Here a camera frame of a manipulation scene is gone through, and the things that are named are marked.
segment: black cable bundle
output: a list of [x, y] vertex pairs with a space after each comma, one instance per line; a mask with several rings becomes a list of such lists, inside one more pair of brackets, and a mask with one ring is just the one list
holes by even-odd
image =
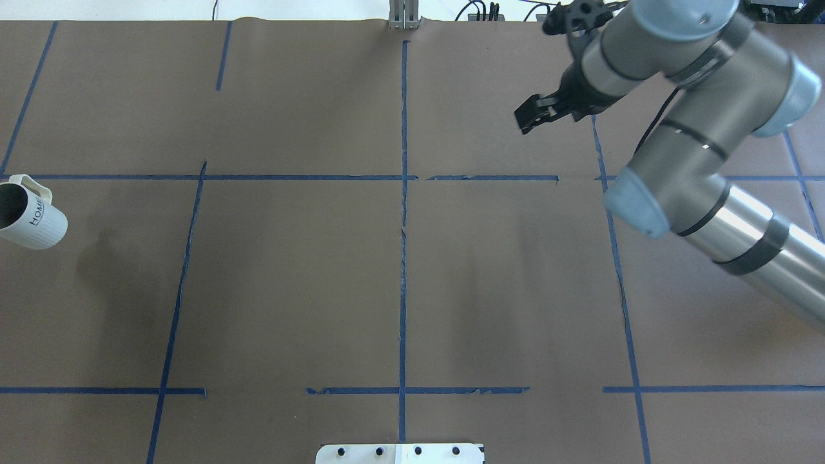
[[528, 19], [530, 19], [530, 15], [533, 14], [533, 12], [539, 7], [546, 7], [547, 8], [547, 14], [550, 14], [550, 7], [552, 7], [552, 6], [553, 5], [550, 5], [549, 3], [539, 3], [539, 4], [535, 5], [534, 7], [532, 7], [527, 12], [527, 16], [524, 17], [524, 21], [522, 21], [522, 22], [526, 22]]
[[[478, 3], [481, 3], [481, 8], [483, 8], [483, 12], [482, 12], [482, 10], [479, 10]], [[470, 0], [469, 2], [467, 2], [466, 5], [464, 5], [463, 8], [461, 8], [461, 11], [459, 12], [459, 14], [455, 15], [455, 20], [456, 21], [458, 21], [459, 18], [461, 18], [461, 13], [463, 13], [464, 10], [469, 8], [470, 5], [475, 5], [475, 9], [476, 9], [476, 12], [477, 12], [476, 16], [475, 16], [476, 21], [482, 21], [483, 17], [487, 16], [487, 5], [485, 5], [484, 2], [482, 2], [481, 0]]]

